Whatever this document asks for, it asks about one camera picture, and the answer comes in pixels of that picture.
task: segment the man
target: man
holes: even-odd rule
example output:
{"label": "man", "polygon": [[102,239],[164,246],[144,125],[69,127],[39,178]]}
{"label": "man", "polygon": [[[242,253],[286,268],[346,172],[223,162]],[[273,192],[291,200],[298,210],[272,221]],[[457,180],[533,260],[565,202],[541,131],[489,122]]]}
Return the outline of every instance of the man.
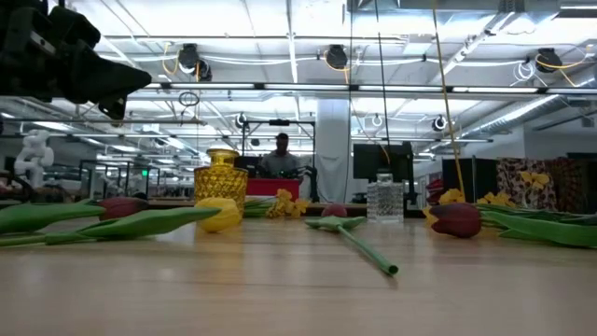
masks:
{"label": "man", "polygon": [[261,165],[274,176],[299,168],[299,158],[288,153],[288,134],[276,136],[276,150],[264,156]]}

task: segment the clear glass bottle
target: clear glass bottle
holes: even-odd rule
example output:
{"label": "clear glass bottle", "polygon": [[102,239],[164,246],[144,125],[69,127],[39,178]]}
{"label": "clear glass bottle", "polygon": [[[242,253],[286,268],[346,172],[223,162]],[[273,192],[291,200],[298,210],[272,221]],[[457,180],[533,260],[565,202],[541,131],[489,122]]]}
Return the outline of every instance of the clear glass bottle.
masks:
{"label": "clear glass bottle", "polygon": [[378,174],[367,187],[367,217],[381,223],[404,222],[404,187],[391,174]]}

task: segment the yellow vase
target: yellow vase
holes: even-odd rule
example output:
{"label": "yellow vase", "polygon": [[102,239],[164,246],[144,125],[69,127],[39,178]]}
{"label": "yellow vase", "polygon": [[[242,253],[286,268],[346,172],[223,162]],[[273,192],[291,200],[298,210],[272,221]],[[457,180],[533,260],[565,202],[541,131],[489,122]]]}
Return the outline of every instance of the yellow vase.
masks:
{"label": "yellow vase", "polygon": [[244,195],[248,172],[234,168],[234,159],[239,153],[228,149],[209,149],[212,158],[209,167],[195,168],[195,203],[209,197],[230,198],[244,213]]}

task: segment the red box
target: red box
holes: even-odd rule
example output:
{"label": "red box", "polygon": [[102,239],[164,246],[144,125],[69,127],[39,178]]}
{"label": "red box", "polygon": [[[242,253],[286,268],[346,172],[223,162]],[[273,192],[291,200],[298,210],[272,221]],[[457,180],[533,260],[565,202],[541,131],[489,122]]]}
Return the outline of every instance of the red box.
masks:
{"label": "red box", "polygon": [[286,189],[292,194],[294,202],[299,197],[300,180],[249,178],[246,184],[247,196],[275,196],[278,189]]}

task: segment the wooden table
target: wooden table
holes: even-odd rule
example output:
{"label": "wooden table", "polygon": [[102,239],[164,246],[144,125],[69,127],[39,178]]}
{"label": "wooden table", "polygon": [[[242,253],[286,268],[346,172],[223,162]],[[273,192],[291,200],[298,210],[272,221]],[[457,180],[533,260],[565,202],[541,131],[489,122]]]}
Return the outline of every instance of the wooden table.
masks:
{"label": "wooden table", "polygon": [[[75,226],[66,223],[55,229]],[[595,330],[597,251],[457,240],[421,221],[337,235],[296,221],[194,226],[157,240],[0,251],[0,335],[580,335]]]}

